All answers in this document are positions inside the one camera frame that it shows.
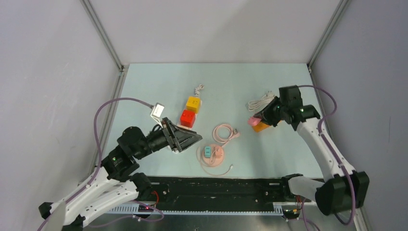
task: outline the coiled white cable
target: coiled white cable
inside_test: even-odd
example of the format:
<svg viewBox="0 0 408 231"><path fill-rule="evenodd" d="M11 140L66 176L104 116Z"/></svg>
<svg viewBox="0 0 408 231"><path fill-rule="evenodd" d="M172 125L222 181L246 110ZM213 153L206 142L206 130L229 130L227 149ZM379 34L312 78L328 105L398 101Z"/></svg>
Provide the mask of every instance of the coiled white cable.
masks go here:
<svg viewBox="0 0 408 231"><path fill-rule="evenodd" d="M199 98L200 97L200 91L202 89L204 89L204 85L203 84L198 85L198 87L196 87L194 89L194 96Z"/></svg>
<svg viewBox="0 0 408 231"><path fill-rule="evenodd" d="M268 103L270 103L276 95L268 91L264 96L259 100L252 100L248 102L248 111L252 112L260 108L264 108Z"/></svg>

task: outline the yellow block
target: yellow block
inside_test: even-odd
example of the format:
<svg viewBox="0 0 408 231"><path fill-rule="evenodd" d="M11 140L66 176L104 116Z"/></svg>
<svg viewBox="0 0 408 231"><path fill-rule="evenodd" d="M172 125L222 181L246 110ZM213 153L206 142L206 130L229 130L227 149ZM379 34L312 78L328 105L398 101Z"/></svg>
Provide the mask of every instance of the yellow block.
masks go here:
<svg viewBox="0 0 408 231"><path fill-rule="evenodd" d="M186 107L187 110L192 111L194 113L198 113L200 110L201 102L200 98L198 97L193 97L190 96L189 99L187 100Z"/></svg>
<svg viewBox="0 0 408 231"><path fill-rule="evenodd" d="M269 125L260 122L259 124L255 125L255 126L252 126L252 129L254 131L256 131L256 132L260 132L260 131L265 130L265 129L269 128L269 127L270 127Z"/></svg>

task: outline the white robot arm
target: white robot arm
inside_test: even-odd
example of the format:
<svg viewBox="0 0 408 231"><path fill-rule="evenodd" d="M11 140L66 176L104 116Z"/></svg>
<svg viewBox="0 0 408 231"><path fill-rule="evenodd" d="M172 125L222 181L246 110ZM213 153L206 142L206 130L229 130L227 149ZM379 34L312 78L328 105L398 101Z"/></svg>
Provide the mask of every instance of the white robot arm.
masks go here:
<svg viewBox="0 0 408 231"><path fill-rule="evenodd" d="M292 125L312 151L324 179L321 182L301 174L286 176L288 193L316 201L324 215L363 206L370 182L367 174L356 172L341 155L315 107L303 105L298 86L280 88L279 93L280 98L275 97L253 118L274 127L281 120Z"/></svg>
<svg viewBox="0 0 408 231"><path fill-rule="evenodd" d="M147 136L140 128L129 127L117 140L119 145L88 179L60 201L44 202L39 206L41 216L47 219L64 202L64 225L67 229L70 226L83 228L113 207L131 200L143 200L151 194L151 183L143 173L131 175L139 168L136 160L167 146L182 152L201 139L196 132L177 127L167 118Z"/></svg>

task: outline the red block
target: red block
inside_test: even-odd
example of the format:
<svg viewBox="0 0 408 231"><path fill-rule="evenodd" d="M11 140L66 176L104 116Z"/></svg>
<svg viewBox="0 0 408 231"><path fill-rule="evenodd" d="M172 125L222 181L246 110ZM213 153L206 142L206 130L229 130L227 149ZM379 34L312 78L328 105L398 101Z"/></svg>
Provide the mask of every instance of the red block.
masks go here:
<svg viewBox="0 0 408 231"><path fill-rule="evenodd" d="M180 124L188 128L192 128L195 121L195 113L189 110L184 110L180 117Z"/></svg>

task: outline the white wall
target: white wall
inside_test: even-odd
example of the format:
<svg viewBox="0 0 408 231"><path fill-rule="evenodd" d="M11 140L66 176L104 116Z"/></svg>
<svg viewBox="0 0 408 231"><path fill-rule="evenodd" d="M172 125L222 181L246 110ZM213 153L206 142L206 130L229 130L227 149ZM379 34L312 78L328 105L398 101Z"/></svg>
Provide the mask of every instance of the white wall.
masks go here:
<svg viewBox="0 0 408 231"><path fill-rule="evenodd" d="M340 0L93 0L122 62L306 63Z"/></svg>
<svg viewBox="0 0 408 231"><path fill-rule="evenodd" d="M406 0L352 1L312 67L339 104L335 142L370 177L365 208L376 231L407 229L407 9Z"/></svg>
<svg viewBox="0 0 408 231"><path fill-rule="evenodd" d="M80 1L2 0L0 73L0 230L37 230L86 176L118 71Z"/></svg>

